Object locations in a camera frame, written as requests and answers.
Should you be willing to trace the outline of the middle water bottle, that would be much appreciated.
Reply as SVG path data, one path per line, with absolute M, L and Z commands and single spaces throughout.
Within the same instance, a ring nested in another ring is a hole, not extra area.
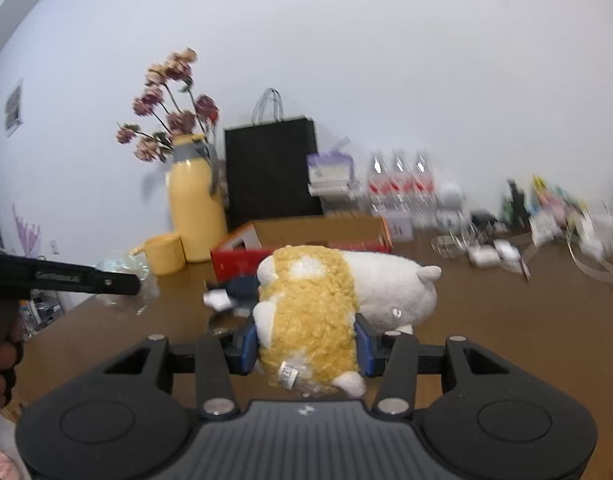
M 413 196 L 413 173 L 411 172 L 406 154 L 397 150 L 393 154 L 390 184 L 394 207 L 400 211 L 411 211 L 411 196 Z

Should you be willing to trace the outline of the yellow mug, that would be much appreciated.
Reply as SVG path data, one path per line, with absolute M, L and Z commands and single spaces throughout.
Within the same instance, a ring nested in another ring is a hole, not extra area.
M 157 276 L 172 275 L 186 266 L 182 239 L 177 233 L 165 233 L 148 238 L 130 250 L 128 255 L 144 254 L 149 270 Z

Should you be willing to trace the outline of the red cardboard box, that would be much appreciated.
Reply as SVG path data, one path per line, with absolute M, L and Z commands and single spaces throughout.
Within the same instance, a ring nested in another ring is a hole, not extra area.
M 379 217 L 298 217 L 251 221 L 211 250 L 219 282 L 253 275 L 261 261 L 284 246 L 315 245 L 390 254 L 387 223 Z

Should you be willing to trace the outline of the white earbuds case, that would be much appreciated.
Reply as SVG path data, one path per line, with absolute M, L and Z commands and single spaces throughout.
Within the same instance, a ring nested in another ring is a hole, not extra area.
M 494 268 L 500 265 L 500 255 L 493 247 L 483 246 L 471 248 L 468 252 L 469 261 L 479 269 Z

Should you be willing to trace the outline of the navy blue pouch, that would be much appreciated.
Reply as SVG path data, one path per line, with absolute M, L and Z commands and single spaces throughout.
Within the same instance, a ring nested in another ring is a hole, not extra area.
M 207 283 L 202 300 L 216 312 L 252 309 L 259 301 L 260 282 L 254 275 L 239 275 L 221 283 Z

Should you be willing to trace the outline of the dried pink flowers bouquet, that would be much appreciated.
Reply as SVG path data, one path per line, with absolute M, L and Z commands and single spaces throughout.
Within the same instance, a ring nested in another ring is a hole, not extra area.
M 210 96 L 194 93 L 197 61 L 197 52 L 186 48 L 147 68 L 143 90 L 133 99 L 132 111 L 137 118 L 154 120 L 156 128 L 149 131 L 124 122 L 116 130 L 116 142 L 131 145 L 142 162 L 166 162 L 185 141 L 202 156 L 211 156 L 220 109 Z

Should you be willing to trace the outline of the yellow white plush toy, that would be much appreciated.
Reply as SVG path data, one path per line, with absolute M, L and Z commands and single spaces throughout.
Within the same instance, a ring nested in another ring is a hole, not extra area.
M 285 246 L 256 270 L 252 310 L 259 366 L 270 383 L 306 394 L 335 390 L 364 396 L 355 324 L 403 332 L 425 321 L 437 303 L 440 266 L 383 252 Z

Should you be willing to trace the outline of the black paper shopping bag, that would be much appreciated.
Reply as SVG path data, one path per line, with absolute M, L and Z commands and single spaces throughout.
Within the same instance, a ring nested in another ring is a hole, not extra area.
M 248 125 L 224 131 L 224 148 L 230 229 L 323 213 L 308 191 L 307 158 L 318 152 L 315 124 L 305 116 L 285 118 L 278 90 L 263 92 Z

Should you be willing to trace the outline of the purple white tissue pack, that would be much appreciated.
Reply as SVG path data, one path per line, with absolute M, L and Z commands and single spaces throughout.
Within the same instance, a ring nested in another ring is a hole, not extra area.
M 355 198 L 358 182 L 351 155 L 339 151 L 306 157 L 308 192 L 319 198 Z

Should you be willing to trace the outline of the yellow thermos jug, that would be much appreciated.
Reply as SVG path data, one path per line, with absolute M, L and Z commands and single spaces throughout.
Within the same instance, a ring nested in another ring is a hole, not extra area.
M 177 136 L 168 180 L 175 232 L 188 262 L 211 259 L 211 250 L 227 235 L 215 146 L 203 134 Z

